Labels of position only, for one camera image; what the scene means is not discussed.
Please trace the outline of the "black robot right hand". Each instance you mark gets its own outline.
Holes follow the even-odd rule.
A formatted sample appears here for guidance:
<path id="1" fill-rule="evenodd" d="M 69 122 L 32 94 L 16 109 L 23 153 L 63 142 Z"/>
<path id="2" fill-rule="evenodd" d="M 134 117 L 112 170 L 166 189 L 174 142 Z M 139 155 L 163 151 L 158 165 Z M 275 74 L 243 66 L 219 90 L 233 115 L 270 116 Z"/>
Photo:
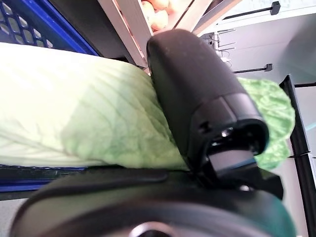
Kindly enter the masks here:
<path id="1" fill-rule="evenodd" d="M 17 211 L 12 237 L 294 237 L 279 176 L 255 155 L 268 126 L 236 76 L 185 30 L 147 58 L 188 171 L 97 168 L 54 180 Z"/>

